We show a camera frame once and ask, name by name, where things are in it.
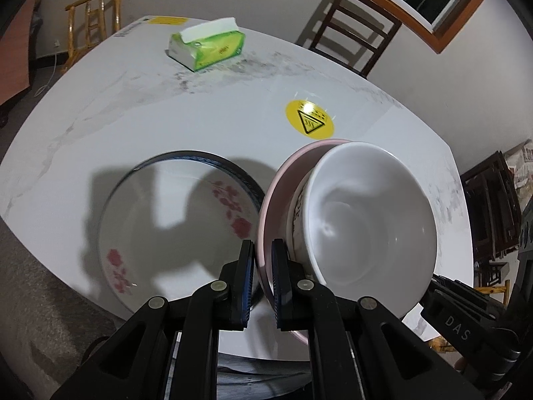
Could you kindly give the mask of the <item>pink cloth on chair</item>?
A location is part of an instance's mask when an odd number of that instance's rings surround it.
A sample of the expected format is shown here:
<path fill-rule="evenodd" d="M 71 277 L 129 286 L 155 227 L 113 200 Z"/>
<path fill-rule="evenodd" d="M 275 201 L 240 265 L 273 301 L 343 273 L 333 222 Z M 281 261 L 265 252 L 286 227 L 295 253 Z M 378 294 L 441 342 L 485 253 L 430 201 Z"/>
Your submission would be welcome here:
<path fill-rule="evenodd" d="M 26 0 L 1 38 L 1 105 L 29 87 L 30 30 L 39 2 Z"/>

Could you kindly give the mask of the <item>pink large bowl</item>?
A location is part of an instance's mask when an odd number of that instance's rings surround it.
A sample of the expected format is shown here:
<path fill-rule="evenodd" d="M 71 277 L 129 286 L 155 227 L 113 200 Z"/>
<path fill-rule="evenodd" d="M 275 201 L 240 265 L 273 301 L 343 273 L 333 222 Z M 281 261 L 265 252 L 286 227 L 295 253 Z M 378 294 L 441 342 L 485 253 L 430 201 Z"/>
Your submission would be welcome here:
<path fill-rule="evenodd" d="M 274 175 L 259 212 L 256 264 L 259 282 L 274 308 L 271 246 L 275 238 L 286 239 L 286 221 L 291 200 L 303 178 L 331 148 L 348 143 L 345 139 L 326 139 L 305 145 L 291 154 Z"/>

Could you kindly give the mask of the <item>yellow warning sticker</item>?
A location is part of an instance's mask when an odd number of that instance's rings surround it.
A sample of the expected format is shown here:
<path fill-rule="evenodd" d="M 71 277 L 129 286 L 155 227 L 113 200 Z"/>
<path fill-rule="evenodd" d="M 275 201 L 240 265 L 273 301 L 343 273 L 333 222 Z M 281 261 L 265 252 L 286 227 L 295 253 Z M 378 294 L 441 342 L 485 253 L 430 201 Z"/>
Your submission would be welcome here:
<path fill-rule="evenodd" d="M 285 116 L 296 131 L 313 140 L 328 139 L 334 134 L 331 117 L 309 100 L 292 100 L 285 107 Z"/>

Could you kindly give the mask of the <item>yellow label on table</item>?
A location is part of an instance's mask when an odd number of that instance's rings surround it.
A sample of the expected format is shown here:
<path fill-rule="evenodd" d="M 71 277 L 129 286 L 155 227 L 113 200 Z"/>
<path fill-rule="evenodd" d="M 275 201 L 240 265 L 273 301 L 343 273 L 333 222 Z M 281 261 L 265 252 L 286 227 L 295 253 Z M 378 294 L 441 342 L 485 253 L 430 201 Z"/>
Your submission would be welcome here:
<path fill-rule="evenodd" d="M 187 17 L 177 16 L 155 16 L 148 21 L 148 24 L 163 24 L 163 25 L 182 25 L 188 21 Z"/>

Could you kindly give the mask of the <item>bamboo chair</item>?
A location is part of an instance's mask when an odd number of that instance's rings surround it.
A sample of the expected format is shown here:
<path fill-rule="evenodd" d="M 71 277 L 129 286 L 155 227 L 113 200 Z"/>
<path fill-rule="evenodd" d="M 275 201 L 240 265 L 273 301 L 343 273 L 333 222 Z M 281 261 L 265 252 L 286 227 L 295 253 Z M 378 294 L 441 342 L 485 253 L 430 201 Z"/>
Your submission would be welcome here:
<path fill-rule="evenodd" d="M 122 28 L 123 0 L 76 0 L 65 6 L 68 15 L 67 54 L 61 72 Z"/>

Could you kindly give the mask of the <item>white bowl with lettering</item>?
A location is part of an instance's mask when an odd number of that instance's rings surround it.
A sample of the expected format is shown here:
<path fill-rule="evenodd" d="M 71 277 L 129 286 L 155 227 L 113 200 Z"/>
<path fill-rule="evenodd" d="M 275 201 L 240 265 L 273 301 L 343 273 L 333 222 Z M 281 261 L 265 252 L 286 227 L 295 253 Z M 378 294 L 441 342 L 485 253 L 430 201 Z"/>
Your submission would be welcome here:
<path fill-rule="evenodd" d="M 289 258 L 302 264 L 306 275 L 313 278 L 312 263 L 306 249 L 302 225 L 302 207 L 304 192 L 311 172 L 307 172 L 298 184 L 293 198 L 289 204 L 286 219 L 286 244 L 288 247 Z"/>

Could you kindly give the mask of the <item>white bowl blue dolphin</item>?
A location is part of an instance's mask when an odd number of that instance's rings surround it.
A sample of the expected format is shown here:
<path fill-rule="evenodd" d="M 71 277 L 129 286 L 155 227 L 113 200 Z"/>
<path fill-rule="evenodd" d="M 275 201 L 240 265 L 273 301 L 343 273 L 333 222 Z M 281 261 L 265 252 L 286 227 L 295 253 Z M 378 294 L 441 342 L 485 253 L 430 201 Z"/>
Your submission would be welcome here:
<path fill-rule="evenodd" d="M 313 280 L 353 301 L 370 296 L 398 318 L 420 301 L 437 253 L 428 198 L 404 163 L 362 142 L 312 168 L 302 225 Z"/>

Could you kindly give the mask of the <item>green tissue pack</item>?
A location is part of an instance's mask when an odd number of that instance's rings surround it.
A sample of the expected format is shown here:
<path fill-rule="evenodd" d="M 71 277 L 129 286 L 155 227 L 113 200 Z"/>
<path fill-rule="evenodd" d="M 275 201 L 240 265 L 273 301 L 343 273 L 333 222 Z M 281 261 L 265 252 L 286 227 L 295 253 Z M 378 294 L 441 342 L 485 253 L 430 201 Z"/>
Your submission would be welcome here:
<path fill-rule="evenodd" d="M 167 55 L 196 72 L 239 56 L 245 39 L 234 17 L 220 18 L 172 34 Z"/>

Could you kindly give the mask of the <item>white plate pink flowers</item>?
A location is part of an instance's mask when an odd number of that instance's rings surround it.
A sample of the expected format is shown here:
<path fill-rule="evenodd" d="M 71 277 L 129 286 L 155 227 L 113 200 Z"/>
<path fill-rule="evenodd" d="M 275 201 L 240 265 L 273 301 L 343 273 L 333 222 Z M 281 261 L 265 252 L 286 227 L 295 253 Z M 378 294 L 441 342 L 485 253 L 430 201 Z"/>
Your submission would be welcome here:
<path fill-rule="evenodd" d="M 259 225 L 248 194 L 203 163 L 164 161 L 131 175 L 99 220 L 100 265 L 128 312 L 175 300 L 218 278 Z"/>

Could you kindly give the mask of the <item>large blue floral plate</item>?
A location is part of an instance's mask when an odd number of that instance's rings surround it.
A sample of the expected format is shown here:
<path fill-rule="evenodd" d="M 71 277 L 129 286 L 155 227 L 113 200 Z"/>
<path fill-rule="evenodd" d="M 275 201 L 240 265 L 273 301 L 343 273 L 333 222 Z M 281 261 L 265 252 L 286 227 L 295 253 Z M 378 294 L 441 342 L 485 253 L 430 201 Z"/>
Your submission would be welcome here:
<path fill-rule="evenodd" d="M 248 194 L 249 199 L 252 201 L 257 212 L 261 210 L 262 203 L 265 199 L 265 192 L 256 182 L 256 180 L 250 176 L 244 169 L 239 167 L 236 163 L 231 162 L 229 159 L 218 156 L 217 154 L 196 151 L 196 150 L 178 150 L 171 151 L 163 154 L 157 154 L 142 163 L 138 163 L 133 169 L 127 172 L 115 185 L 113 190 L 108 195 L 104 202 L 103 210 L 108 206 L 112 196 L 117 192 L 118 188 L 134 173 L 141 171 L 149 165 L 155 163 L 161 163 L 164 161 L 192 161 L 197 163 L 203 163 L 209 167 L 220 170 L 226 173 L 228 176 L 236 181 L 240 187 Z"/>

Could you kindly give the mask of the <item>newspaper on wall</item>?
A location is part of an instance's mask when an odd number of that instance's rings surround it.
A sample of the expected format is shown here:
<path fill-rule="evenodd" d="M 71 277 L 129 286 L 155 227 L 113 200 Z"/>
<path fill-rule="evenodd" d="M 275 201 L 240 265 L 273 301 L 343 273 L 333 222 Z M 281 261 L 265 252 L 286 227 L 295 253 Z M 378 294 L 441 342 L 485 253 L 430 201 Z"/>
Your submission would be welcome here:
<path fill-rule="evenodd" d="M 507 167 L 513 176 L 516 189 L 526 186 L 532 181 L 532 140 L 516 145 L 503 154 Z"/>

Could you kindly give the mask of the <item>dark wooden chair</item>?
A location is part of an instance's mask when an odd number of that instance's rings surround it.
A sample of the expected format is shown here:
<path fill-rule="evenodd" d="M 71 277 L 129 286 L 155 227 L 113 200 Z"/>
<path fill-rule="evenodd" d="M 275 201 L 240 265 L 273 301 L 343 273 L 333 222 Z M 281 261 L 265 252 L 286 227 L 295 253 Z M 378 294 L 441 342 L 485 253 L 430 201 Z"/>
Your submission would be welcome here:
<path fill-rule="evenodd" d="M 332 0 L 309 50 L 366 79 L 401 26 L 371 0 Z"/>

